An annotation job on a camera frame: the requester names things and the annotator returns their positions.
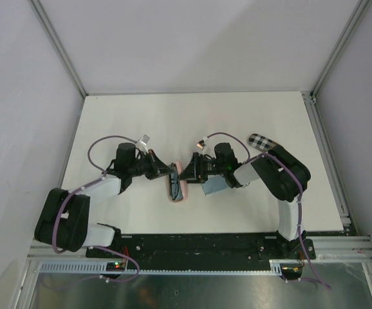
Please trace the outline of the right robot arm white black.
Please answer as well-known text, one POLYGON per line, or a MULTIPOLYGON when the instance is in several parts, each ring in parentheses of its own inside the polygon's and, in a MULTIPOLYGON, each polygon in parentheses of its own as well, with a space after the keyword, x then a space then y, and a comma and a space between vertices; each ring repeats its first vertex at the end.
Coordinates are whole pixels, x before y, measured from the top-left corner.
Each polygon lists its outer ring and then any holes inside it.
POLYGON ((308 168, 280 145, 245 163, 237 160, 229 143, 217 144, 214 152, 214 158, 193 153, 178 179, 201 183, 206 192, 217 186, 218 179, 231 189, 240 189, 261 180, 278 200, 278 253, 284 258, 292 258, 300 248, 307 252, 302 227, 302 196, 311 179, 308 168))

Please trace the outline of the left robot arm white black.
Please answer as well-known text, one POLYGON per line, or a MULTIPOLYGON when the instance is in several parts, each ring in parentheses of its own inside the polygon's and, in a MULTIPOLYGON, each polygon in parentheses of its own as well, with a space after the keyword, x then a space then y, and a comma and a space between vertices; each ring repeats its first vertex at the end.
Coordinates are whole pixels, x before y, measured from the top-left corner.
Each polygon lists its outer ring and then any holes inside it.
POLYGON ((90 210, 107 199, 122 194, 134 177, 154 180, 171 173, 152 149, 140 151, 121 143, 115 159, 101 176, 68 191, 54 188, 46 198, 34 231, 35 240, 51 245, 56 252, 76 252, 82 247, 99 247, 108 257, 121 253, 118 229, 103 223, 90 223, 90 210))

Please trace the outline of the black frame glasses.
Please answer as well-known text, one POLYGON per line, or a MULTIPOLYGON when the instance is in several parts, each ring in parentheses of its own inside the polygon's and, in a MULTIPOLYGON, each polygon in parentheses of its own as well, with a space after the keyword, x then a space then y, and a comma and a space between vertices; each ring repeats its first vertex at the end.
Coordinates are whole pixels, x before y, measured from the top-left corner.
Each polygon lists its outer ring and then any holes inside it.
POLYGON ((183 198, 177 172, 169 175, 169 194, 172 201, 179 201, 183 198))

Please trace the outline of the pink glasses case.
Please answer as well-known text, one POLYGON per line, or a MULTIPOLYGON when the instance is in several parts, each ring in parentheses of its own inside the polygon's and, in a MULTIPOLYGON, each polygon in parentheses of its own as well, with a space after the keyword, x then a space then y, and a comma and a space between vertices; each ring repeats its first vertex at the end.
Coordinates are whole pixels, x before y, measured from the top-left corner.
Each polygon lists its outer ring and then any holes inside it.
POLYGON ((189 196, 187 182, 179 179, 179 175, 183 172, 183 166, 180 161, 175 161, 169 168, 170 173, 167 175, 169 200, 173 203, 185 201, 189 196))

